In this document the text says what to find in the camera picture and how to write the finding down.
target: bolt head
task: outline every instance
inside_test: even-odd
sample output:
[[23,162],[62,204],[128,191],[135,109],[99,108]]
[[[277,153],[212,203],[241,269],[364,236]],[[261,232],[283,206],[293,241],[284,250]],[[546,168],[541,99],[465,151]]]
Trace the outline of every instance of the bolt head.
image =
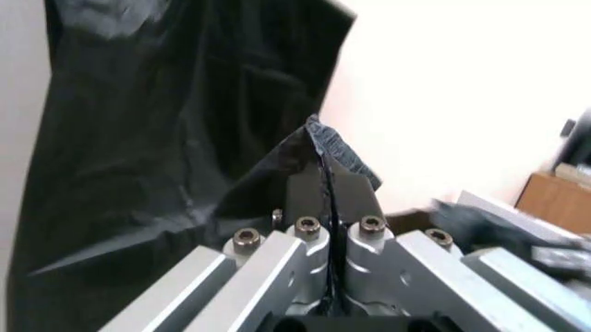
[[304,241],[313,241],[320,236],[320,222],[313,216],[303,216],[295,221],[294,233]]
[[385,230],[385,222],[378,216],[364,216],[359,223],[359,232],[368,239],[381,239]]
[[234,233],[232,242],[237,254],[250,255],[259,248],[261,236],[254,228],[241,228]]
[[453,245],[453,238],[449,233],[440,230],[439,228],[431,228],[425,231],[425,235],[439,244],[443,249],[451,248]]

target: metal bracket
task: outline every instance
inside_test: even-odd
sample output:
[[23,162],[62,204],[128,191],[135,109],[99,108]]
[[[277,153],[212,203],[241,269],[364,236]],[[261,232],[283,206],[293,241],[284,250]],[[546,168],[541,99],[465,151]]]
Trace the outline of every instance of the metal bracket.
[[307,276],[306,245],[273,232],[185,331],[255,331],[285,313]]
[[209,248],[197,247],[101,331],[180,331],[235,271],[232,259]]

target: black garbage bag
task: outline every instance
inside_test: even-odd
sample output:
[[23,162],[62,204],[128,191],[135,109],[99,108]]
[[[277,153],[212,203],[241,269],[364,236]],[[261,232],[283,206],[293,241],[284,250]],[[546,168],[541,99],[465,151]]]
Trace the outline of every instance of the black garbage bag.
[[95,331],[195,246],[270,228],[320,160],[304,124],[353,19],[326,0],[47,3],[8,326]]

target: gray object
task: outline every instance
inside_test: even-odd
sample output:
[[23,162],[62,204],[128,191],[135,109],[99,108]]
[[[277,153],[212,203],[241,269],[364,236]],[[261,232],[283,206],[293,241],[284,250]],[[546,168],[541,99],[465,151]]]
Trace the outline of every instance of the gray object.
[[381,290],[411,315],[439,313],[463,331],[551,331],[420,231],[386,241]]
[[285,313],[306,276],[302,240],[273,232],[185,331],[256,331],[268,313]]
[[206,247],[197,247],[101,331],[180,331],[235,271],[231,259]]
[[383,275],[377,273],[381,269],[378,265],[383,263],[384,243],[394,239],[394,235],[383,225],[368,225],[370,218],[365,220],[365,229],[361,223],[354,223],[347,231],[345,299],[348,310],[361,315],[397,315],[394,293],[383,291]]
[[569,243],[572,240],[581,238],[579,235],[564,230],[556,225],[534,216],[529,216],[506,203],[485,198],[466,190],[462,190],[460,197],[457,199],[457,203],[480,208],[488,213],[492,213],[538,239],[554,243]]
[[306,241],[307,276],[293,304],[287,310],[288,315],[307,314],[320,303],[326,289],[330,234],[318,220],[307,220],[313,220],[314,225],[310,225],[309,228],[317,230],[313,239],[310,239],[305,231],[298,231],[297,222],[286,231],[288,235],[310,239]]
[[241,228],[226,241],[222,252],[236,261],[236,267],[241,268],[264,241],[265,237],[256,229]]
[[531,258],[552,268],[591,273],[591,252],[588,251],[534,246]]
[[462,261],[556,331],[591,331],[591,304],[502,248]]

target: silver metal part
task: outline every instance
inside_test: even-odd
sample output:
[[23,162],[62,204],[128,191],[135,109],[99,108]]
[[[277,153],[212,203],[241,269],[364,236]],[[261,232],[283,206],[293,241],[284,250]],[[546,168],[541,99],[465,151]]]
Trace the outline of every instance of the silver metal part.
[[347,312],[351,316],[401,316],[405,313],[396,306],[382,303],[361,303],[344,294]]
[[463,331],[551,331],[420,231],[386,241],[378,287],[411,315],[447,316]]
[[206,247],[197,247],[101,331],[180,331],[235,271],[233,260]]
[[347,256],[345,267],[345,293],[350,301],[348,306],[353,309],[365,310],[370,305],[371,311],[382,311],[384,308],[396,306],[392,292],[385,292],[380,283],[382,275],[376,274],[382,264],[380,258],[384,243],[394,239],[392,232],[384,228],[381,237],[366,237],[361,230],[361,223],[354,223],[347,231]]
[[[256,232],[256,236],[258,237],[258,244],[254,245],[255,248],[254,250],[252,250],[252,248],[250,250],[240,250],[241,248],[241,243],[239,242],[238,246],[236,245],[236,238],[240,237],[241,234],[244,233],[244,231],[248,231],[248,232]],[[258,248],[260,246],[261,243],[263,243],[265,241],[265,237],[262,236],[261,234],[259,234],[259,232],[257,230],[255,230],[254,228],[242,228],[238,231],[236,231],[236,233],[234,233],[234,236],[232,237],[232,239],[227,240],[227,242],[224,244],[224,248],[222,249],[222,252],[227,255],[228,257],[230,257],[231,259],[234,259],[236,261],[236,267],[241,268],[244,263],[246,263],[246,261],[248,260],[248,258],[255,252],[256,248]]]
[[306,276],[302,240],[272,232],[185,331],[256,331],[268,313],[285,313]]
[[462,261],[556,331],[591,331],[591,304],[502,248]]
[[359,223],[359,234],[366,239],[381,239],[385,229],[385,221],[379,216],[364,216]]
[[295,221],[295,236],[304,241],[314,241],[320,235],[322,226],[313,216],[303,216]]
[[[307,276],[302,288],[293,299],[293,304],[287,310],[287,315],[306,315],[320,303],[325,293],[330,234],[320,224],[318,227],[318,236],[306,242]],[[291,236],[301,234],[298,232],[297,223],[288,228],[285,233]]]
[[274,209],[271,213],[271,226],[274,230],[278,229],[283,221],[283,210]]

